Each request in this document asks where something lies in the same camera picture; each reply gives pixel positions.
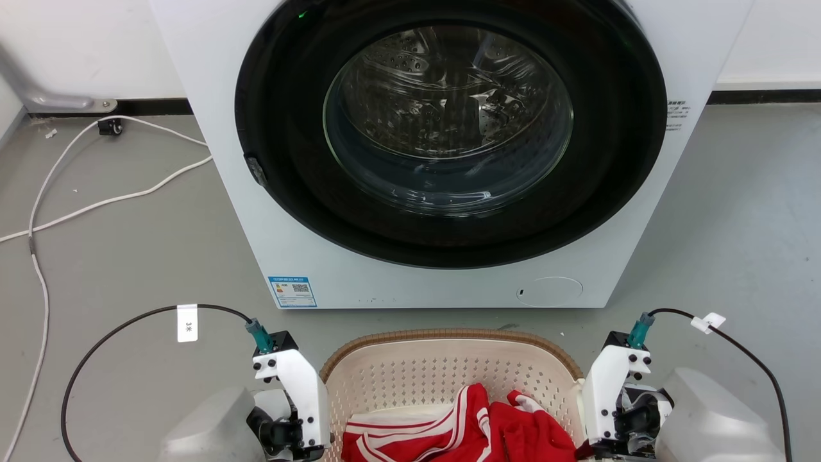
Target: white wall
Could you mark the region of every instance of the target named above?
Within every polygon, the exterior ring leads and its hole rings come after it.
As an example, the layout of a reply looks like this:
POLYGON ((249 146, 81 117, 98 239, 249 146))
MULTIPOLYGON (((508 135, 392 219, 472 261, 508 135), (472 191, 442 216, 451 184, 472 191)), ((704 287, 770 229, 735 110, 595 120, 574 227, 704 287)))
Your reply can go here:
POLYGON ((716 90, 821 88, 819 19, 819 0, 756 0, 716 90))
POLYGON ((0 0, 0 44, 51 91, 185 96, 148 0, 0 0))
POLYGON ((22 109, 23 104, 0 76, 0 145, 6 132, 16 127, 22 109))
MULTIPOLYGON (((820 17, 819 0, 758 0, 717 88, 821 88, 820 17)), ((52 91, 185 96, 147 0, 0 0, 0 43, 52 91)))

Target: power cord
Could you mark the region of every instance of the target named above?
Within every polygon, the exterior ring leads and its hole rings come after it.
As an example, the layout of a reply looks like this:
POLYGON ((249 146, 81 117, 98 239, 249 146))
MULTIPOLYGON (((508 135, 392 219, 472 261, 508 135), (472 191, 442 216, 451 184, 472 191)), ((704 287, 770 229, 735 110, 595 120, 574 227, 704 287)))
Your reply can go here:
MULTIPOLYGON (((688 312, 684 312, 682 310, 676 310, 674 308, 655 309, 655 310, 651 311, 650 313, 648 313, 648 316, 653 318, 658 313, 673 313, 673 314, 677 314, 679 316, 684 316, 684 317, 687 317, 687 318, 690 318, 690 319, 695 318, 694 315, 691 315, 688 312)), ((791 444, 791 441, 790 441, 790 423, 787 421, 787 405, 784 403, 784 394, 781 392, 781 386, 778 385, 778 380, 776 380, 775 375, 773 374, 772 371, 769 370, 769 367, 765 366, 764 363, 762 363, 761 360, 758 359, 757 356, 752 354, 752 352, 750 352, 747 348, 745 348, 744 345, 738 343, 730 335, 727 335, 724 332, 721 332, 719 329, 716 329, 713 326, 709 326, 709 329, 711 331, 715 332, 716 334, 718 334, 719 336, 721 336, 726 341, 730 342, 733 346, 735 346, 739 350, 741 350, 741 352, 746 354, 748 358, 752 359, 753 363, 756 363, 759 367, 761 367, 761 370, 763 370, 764 373, 767 374, 767 377, 769 377, 770 381, 773 383, 773 389, 775 389, 775 395, 776 395, 776 398, 778 399, 778 411, 781 413, 781 425, 782 425, 782 429, 784 431, 784 456, 787 459, 787 462, 792 462, 792 444, 791 444)))
POLYGON ((50 313, 50 306, 49 306, 49 300, 48 300, 48 286, 46 285, 45 278, 43 277, 43 272, 41 271, 40 265, 37 261, 37 252, 36 252, 36 249, 35 249, 35 246, 34 246, 34 231, 40 231, 42 229, 49 228, 51 226, 54 226, 55 224, 62 223, 63 221, 74 218, 78 215, 82 215, 82 214, 84 214, 85 212, 87 212, 89 210, 96 209, 100 206, 105 206, 106 204, 111 204, 113 202, 124 201, 125 199, 131 199, 132 197, 139 197, 139 196, 145 196, 146 194, 150 194, 154 191, 157 191, 160 187, 164 186, 166 183, 170 182, 171 180, 173 180, 174 178, 180 176, 181 174, 183 174, 183 173, 185 173, 185 172, 187 172, 191 169, 195 169, 195 168, 199 167, 200 165, 206 164, 212 159, 211 156, 209 156, 206 159, 201 160, 200 162, 188 165, 187 167, 176 171, 175 173, 173 173, 168 178, 162 180, 156 186, 154 186, 150 189, 147 189, 145 191, 135 192, 133 194, 114 197, 112 199, 107 199, 106 201, 98 202, 98 203, 93 204, 91 206, 87 206, 83 209, 80 209, 80 210, 78 210, 78 211, 76 211, 72 214, 63 216, 59 219, 55 219, 54 221, 51 221, 49 223, 40 225, 40 226, 35 228, 34 227, 34 217, 37 215, 37 209, 39 208, 40 201, 43 199, 43 194, 45 193, 46 189, 48 189, 48 185, 52 180, 52 176, 54 175, 54 172, 57 171, 57 167, 60 165, 63 158, 66 157, 66 154, 68 153, 68 151, 77 142, 77 140, 80 139, 81 136, 83 136, 89 130, 97 127, 98 122, 103 122, 103 121, 113 120, 113 119, 131 120, 132 122, 138 122, 138 123, 141 123, 143 125, 147 125, 149 127, 157 128, 158 130, 162 130, 164 132, 171 133, 173 135, 179 136, 180 138, 182 138, 184 140, 188 140, 188 141, 197 143, 198 145, 202 145, 202 146, 206 146, 206 147, 208 146, 203 141, 196 140, 196 139, 191 138, 189 136, 183 135, 180 132, 175 132, 174 130, 172 130, 170 128, 155 125, 151 122, 146 122, 145 120, 140 120, 138 118, 122 116, 122 115, 107 116, 107 117, 104 117, 104 118, 100 118, 99 120, 94 121, 91 124, 89 124, 88 127, 84 128, 80 133, 77 134, 77 136, 74 137, 73 140, 71 140, 71 142, 68 144, 68 146, 66 146, 66 149, 62 152, 62 154, 60 154, 60 157, 57 158, 57 162, 54 163, 54 166, 48 172, 48 175, 46 175, 46 179, 43 181, 43 186, 40 187, 40 190, 37 193, 37 198, 34 200, 34 206, 31 208, 31 215, 29 217, 29 228, 28 228, 28 230, 21 231, 19 233, 10 234, 8 236, 0 238, 0 243, 2 243, 2 242, 5 242, 5 241, 8 241, 10 239, 18 238, 18 237, 21 237, 21 236, 26 236, 27 235, 29 237, 29 252, 31 254, 31 261, 34 264, 34 272, 37 273, 37 277, 40 281, 40 287, 43 289, 43 303, 44 303, 43 339, 42 339, 42 342, 40 344, 40 352, 39 352, 39 356, 37 357, 37 365, 34 367, 34 375, 31 379, 31 385, 29 386, 28 394, 25 397, 25 403, 23 404, 23 410, 22 410, 21 415, 20 415, 20 420, 17 422, 17 427, 16 427, 16 430, 14 431, 14 435, 11 437, 11 442, 9 443, 9 447, 8 447, 8 450, 6 451, 6 455, 3 456, 3 462, 8 462, 9 459, 11 458, 11 454, 14 452, 14 449, 17 445, 17 441, 19 440, 20 434, 23 430, 23 426, 25 425, 25 420, 28 417, 29 408, 31 407, 31 400, 34 398, 34 391, 37 388, 37 381, 39 380, 39 377, 40 377, 40 371, 43 368, 43 360, 45 358, 46 346, 47 346, 47 343, 48 343, 48 318, 49 318, 49 313, 50 313))
MULTIPOLYGON (((199 303, 197 304, 197 308, 208 308, 208 309, 211 309, 211 310, 219 310, 221 312, 229 312, 233 315, 239 316, 243 320, 245 320, 246 329, 247 329, 247 326, 253 325, 255 323, 254 319, 251 319, 248 316, 242 314, 241 312, 238 312, 237 310, 233 310, 231 308, 221 307, 219 305, 204 305, 204 304, 199 304, 199 303)), ((162 312, 170 312, 170 311, 174 311, 176 309, 177 309, 176 305, 170 306, 170 307, 157 308, 156 310, 152 310, 150 312, 145 312, 145 313, 143 313, 143 314, 141 314, 137 317, 133 317, 130 320, 128 320, 126 322, 123 322, 116 329, 112 330, 111 332, 108 332, 102 339, 100 339, 96 344, 94 344, 94 346, 91 347, 89 352, 85 354, 82 361, 80 361, 80 363, 77 364, 77 368, 74 370, 74 373, 71 374, 71 379, 68 381, 68 385, 66 386, 66 393, 62 396, 62 407, 60 409, 60 433, 62 434, 62 444, 66 446, 66 450, 68 451, 68 455, 71 456, 72 460, 74 460, 75 462, 82 462, 82 459, 80 459, 80 457, 77 455, 77 453, 74 452, 74 448, 71 447, 71 442, 68 439, 68 431, 66 430, 66 413, 67 413, 67 410, 68 410, 68 399, 71 396, 71 388, 74 387, 74 382, 77 380, 77 376, 80 375, 80 370, 82 370, 85 363, 87 363, 89 358, 91 358, 91 355, 94 354, 94 352, 97 351, 97 349, 100 348, 100 346, 102 346, 106 342, 106 340, 112 338, 120 330, 123 330, 126 327, 134 324, 135 322, 137 322, 141 319, 145 319, 148 316, 153 316, 155 314, 159 314, 159 313, 162 313, 162 312)))

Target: washing machine door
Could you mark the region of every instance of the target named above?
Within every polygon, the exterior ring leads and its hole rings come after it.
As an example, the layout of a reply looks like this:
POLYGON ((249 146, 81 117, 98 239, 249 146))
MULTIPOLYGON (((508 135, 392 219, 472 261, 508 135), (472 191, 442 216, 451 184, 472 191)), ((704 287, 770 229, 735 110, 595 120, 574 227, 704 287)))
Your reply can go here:
POLYGON ((667 103, 620 2, 286 0, 236 124, 294 218, 367 256, 475 268, 598 227, 654 165, 667 103))

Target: laundry basket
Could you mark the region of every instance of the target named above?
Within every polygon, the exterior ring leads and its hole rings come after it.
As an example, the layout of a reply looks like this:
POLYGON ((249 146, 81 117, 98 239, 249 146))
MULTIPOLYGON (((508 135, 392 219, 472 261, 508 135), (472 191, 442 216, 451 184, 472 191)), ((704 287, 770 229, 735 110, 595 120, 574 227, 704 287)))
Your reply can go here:
POLYGON ((319 374, 328 387, 336 442, 323 461, 341 462, 342 433, 355 413, 451 403, 480 382, 490 401, 511 390, 536 399, 570 434, 584 440, 577 396, 581 370, 559 347, 537 335, 504 330, 404 330, 346 344, 319 374))

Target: white cable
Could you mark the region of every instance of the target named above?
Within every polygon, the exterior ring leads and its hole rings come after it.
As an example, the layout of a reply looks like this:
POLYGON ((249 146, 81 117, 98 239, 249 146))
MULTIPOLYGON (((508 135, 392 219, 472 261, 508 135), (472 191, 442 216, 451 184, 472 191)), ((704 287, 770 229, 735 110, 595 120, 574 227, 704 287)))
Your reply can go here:
MULTIPOLYGON (((36 227, 34 227, 34 231, 37 232, 37 231, 42 231, 42 230, 47 229, 47 228, 51 228, 55 224, 60 224, 64 221, 72 219, 76 216, 83 215, 85 212, 94 210, 98 207, 106 206, 108 204, 113 204, 114 202, 124 201, 125 199, 133 199, 135 197, 140 197, 140 196, 145 196, 145 195, 151 194, 152 192, 157 191, 159 188, 165 186, 168 182, 170 182, 174 178, 182 175, 183 173, 185 173, 189 170, 196 169, 197 167, 199 167, 201 165, 207 164, 208 162, 211 161, 211 159, 212 159, 212 157, 208 156, 205 159, 202 159, 200 162, 195 162, 191 165, 188 165, 187 167, 183 167, 182 169, 179 169, 176 172, 172 173, 168 178, 165 178, 164 180, 157 183, 156 185, 154 185, 154 187, 151 187, 150 189, 146 189, 145 191, 140 191, 140 192, 132 192, 131 194, 126 194, 125 196, 112 197, 111 199, 106 199, 105 201, 100 201, 100 202, 97 202, 96 204, 92 204, 90 206, 83 207, 82 209, 79 209, 76 212, 70 213, 66 216, 62 216, 58 219, 54 219, 52 221, 49 221, 46 224, 41 224, 40 226, 36 226, 36 227)), ((14 234, 9 234, 8 236, 3 236, 2 238, 0 238, 0 243, 10 241, 14 238, 22 238, 23 236, 25 236, 28 233, 29 233, 28 230, 24 230, 24 231, 20 231, 19 233, 14 233, 14 234)))
POLYGON ((23 411, 20 415, 20 421, 17 423, 17 429, 14 431, 14 436, 11 438, 11 443, 9 443, 8 450, 6 451, 6 455, 3 457, 3 462, 8 462, 9 459, 11 458, 11 454, 14 452, 14 448, 17 445, 17 440, 20 438, 20 433, 23 430, 23 425, 25 424, 25 419, 29 415, 29 408, 31 406, 31 400, 32 400, 32 398, 34 398, 34 390, 37 388, 37 381, 40 378, 40 370, 43 368, 43 359, 45 358, 46 343, 48 341, 48 316, 49 316, 49 311, 50 311, 49 310, 49 304, 48 304, 48 288, 46 287, 46 281, 45 281, 45 278, 43 277, 43 272, 41 271, 40 265, 37 262, 36 252, 34 251, 34 231, 40 231, 41 229, 49 228, 51 226, 54 226, 55 224, 62 223, 63 221, 66 221, 67 219, 74 218, 77 215, 82 215, 82 214, 84 214, 85 212, 87 212, 89 210, 96 209, 97 207, 100 207, 100 206, 105 206, 106 204, 111 204, 113 202, 124 201, 125 199, 131 199, 132 197, 139 197, 139 196, 145 196, 146 194, 150 194, 154 191, 157 191, 160 187, 164 186, 166 183, 170 182, 174 178, 182 175, 183 173, 185 173, 185 172, 187 172, 191 169, 196 169, 200 165, 206 164, 207 162, 209 162, 211 160, 211 156, 209 156, 206 159, 201 160, 200 162, 197 162, 195 164, 191 164, 187 167, 179 169, 174 174, 169 176, 168 178, 165 178, 164 180, 162 180, 156 186, 154 186, 150 189, 146 189, 145 191, 135 192, 135 193, 132 193, 132 194, 127 194, 125 196, 114 197, 112 199, 107 199, 106 201, 98 202, 98 203, 93 204, 91 206, 87 206, 83 209, 80 209, 80 210, 78 210, 78 211, 76 211, 72 214, 69 214, 69 215, 66 215, 64 217, 55 219, 54 221, 48 222, 46 224, 43 224, 43 225, 38 226, 37 228, 35 228, 34 227, 34 217, 37 215, 37 209, 40 205, 40 200, 43 198, 43 194, 45 193, 46 189, 48 188, 48 183, 51 181, 52 175, 54 174, 54 171, 57 170, 58 165, 62 162, 63 158, 66 157, 66 153, 71 149, 71 147, 74 145, 74 143, 77 142, 77 140, 80 139, 81 136, 83 136, 88 130, 91 130, 92 128, 96 127, 97 122, 112 120, 112 119, 115 119, 115 118, 131 120, 133 122, 142 123, 144 125, 148 125, 149 127, 154 127, 154 128, 159 129, 159 130, 163 130, 164 132, 169 132, 173 135, 177 135, 180 138, 183 138, 183 139, 188 140, 188 141, 192 141, 194 143, 197 143, 198 145, 202 145, 202 146, 206 146, 206 147, 208 146, 200 140, 195 140, 194 138, 191 138, 189 136, 185 136, 185 135, 183 135, 179 132, 175 132, 170 128, 160 127, 159 125, 155 125, 151 122, 146 122, 145 120, 140 120, 138 118, 133 118, 133 117, 128 117, 128 116, 121 116, 121 115, 107 116, 107 117, 104 117, 104 118, 100 118, 99 120, 91 123, 88 127, 84 128, 80 133, 77 134, 77 136, 74 137, 73 140, 71 140, 70 143, 68 143, 68 146, 66 146, 66 149, 62 152, 62 154, 60 154, 60 157, 57 158, 57 162, 54 163, 54 166, 48 172, 48 175, 46 175, 46 179, 43 181, 43 186, 40 187, 40 191, 37 193, 37 199, 34 200, 34 206, 31 208, 31 216, 29 217, 29 229, 27 231, 22 231, 20 233, 10 234, 10 235, 8 235, 4 238, 0 238, 0 243, 2 243, 2 242, 5 242, 9 239, 18 238, 20 236, 25 236, 25 235, 29 236, 29 250, 31 252, 31 261, 34 264, 34 271, 37 273, 37 277, 40 280, 40 286, 43 288, 43 303, 44 303, 44 311, 45 311, 44 321, 43 321, 43 341, 40 344, 40 354, 37 358, 37 365, 34 367, 34 376, 31 379, 31 386, 29 387, 29 393, 25 397, 25 403, 23 404, 23 411))

